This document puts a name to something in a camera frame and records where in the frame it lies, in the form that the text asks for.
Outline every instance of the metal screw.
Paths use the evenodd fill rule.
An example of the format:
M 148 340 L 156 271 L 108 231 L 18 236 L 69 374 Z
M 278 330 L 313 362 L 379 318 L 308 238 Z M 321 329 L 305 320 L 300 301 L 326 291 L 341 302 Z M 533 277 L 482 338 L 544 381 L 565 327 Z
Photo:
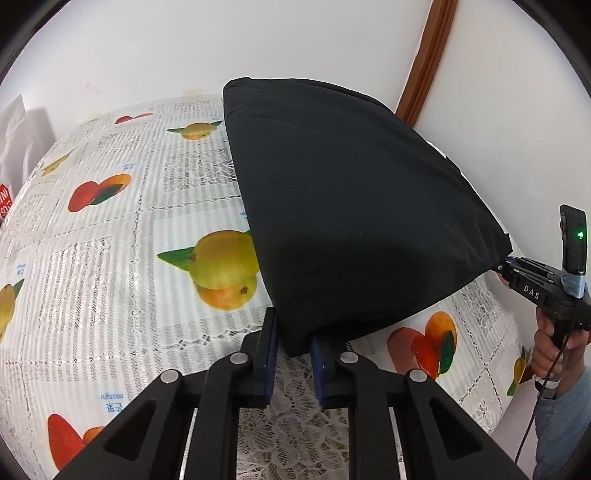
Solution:
M 408 376 L 413 382 L 417 383 L 422 383 L 425 380 L 427 380 L 427 374 L 423 370 L 419 370 L 418 368 L 411 370 Z
M 174 383 L 178 380 L 178 372 L 176 370 L 166 370 L 160 374 L 160 380 L 164 383 Z
M 236 352 L 230 356 L 230 361 L 234 365 L 242 365 L 248 362 L 248 355 L 243 352 Z
M 340 361 L 344 364 L 354 364 L 359 360 L 359 356 L 355 352 L 343 352 L 340 354 Z

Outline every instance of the white wall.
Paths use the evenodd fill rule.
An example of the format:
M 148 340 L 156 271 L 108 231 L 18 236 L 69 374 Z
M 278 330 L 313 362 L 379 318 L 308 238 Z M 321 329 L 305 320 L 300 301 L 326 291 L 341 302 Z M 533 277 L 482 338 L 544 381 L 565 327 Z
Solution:
M 559 206 L 591 216 L 591 99 L 538 24 L 511 0 L 460 0 L 416 129 L 526 255 L 560 268 Z
M 22 93 L 48 148 L 99 113 L 221 92 L 241 76 L 324 80 L 395 108 L 430 5 L 72 0 L 17 58 L 0 85 L 0 109 Z

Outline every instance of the black cable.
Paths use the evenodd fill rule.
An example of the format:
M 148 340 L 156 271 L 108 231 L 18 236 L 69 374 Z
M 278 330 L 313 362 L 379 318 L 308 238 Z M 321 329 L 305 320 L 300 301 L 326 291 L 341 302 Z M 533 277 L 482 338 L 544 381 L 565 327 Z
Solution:
M 564 342 L 562 343 L 562 347 L 560 348 L 558 355 L 556 355 L 556 358 L 554 359 L 554 362 L 552 363 L 550 370 L 548 370 L 548 373 L 546 374 L 546 377 L 544 378 L 544 384 L 542 385 L 542 389 L 538 393 L 538 398 L 535 401 L 534 409 L 531 412 L 530 422 L 527 426 L 527 429 L 525 430 L 525 434 L 523 435 L 523 438 L 521 439 L 521 444 L 519 445 L 519 449 L 517 450 L 517 455 L 515 455 L 515 464 L 516 465 L 517 465 L 517 462 L 519 461 L 519 456 L 521 455 L 521 450 L 523 449 L 523 446 L 525 445 L 525 440 L 526 440 L 528 434 L 530 433 L 531 425 L 534 422 L 535 409 L 538 407 L 538 403 L 540 402 L 540 399 L 542 398 L 542 395 L 544 394 L 544 390 L 546 389 L 546 383 L 548 383 L 548 379 L 550 378 L 550 375 L 552 375 L 552 370 L 554 370 L 556 363 L 558 363 L 558 359 L 564 353 L 564 349 L 566 348 L 566 343 L 569 341 L 569 338 L 570 338 L 570 332 L 564 337 Z

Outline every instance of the black cloth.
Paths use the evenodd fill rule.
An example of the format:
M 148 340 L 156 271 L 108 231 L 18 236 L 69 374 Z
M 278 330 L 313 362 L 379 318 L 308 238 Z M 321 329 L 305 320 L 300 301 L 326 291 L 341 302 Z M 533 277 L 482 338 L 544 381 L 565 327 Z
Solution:
M 460 170 L 377 100 L 242 78 L 224 114 L 261 274 L 289 355 L 444 299 L 511 253 Z

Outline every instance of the gray sleeve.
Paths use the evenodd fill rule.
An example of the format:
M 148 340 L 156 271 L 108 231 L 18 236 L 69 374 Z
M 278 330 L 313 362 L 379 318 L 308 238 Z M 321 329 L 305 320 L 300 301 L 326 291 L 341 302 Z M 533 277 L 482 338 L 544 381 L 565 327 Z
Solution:
M 558 472 L 572 455 L 591 422 L 591 371 L 556 400 L 540 400 L 535 412 L 538 447 L 534 480 Z

